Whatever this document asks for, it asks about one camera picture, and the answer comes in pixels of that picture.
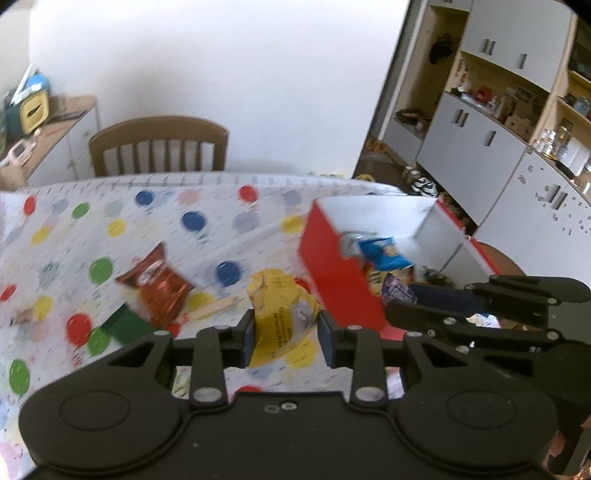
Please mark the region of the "person right hand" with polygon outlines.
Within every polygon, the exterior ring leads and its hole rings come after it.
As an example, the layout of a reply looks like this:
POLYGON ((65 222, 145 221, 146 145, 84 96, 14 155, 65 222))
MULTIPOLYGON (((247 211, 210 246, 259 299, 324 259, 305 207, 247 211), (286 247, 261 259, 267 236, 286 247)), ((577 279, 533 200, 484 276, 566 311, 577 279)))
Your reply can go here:
POLYGON ((590 412, 559 413, 559 429, 547 456, 546 469, 561 479, 579 479, 590 465, 590 412))

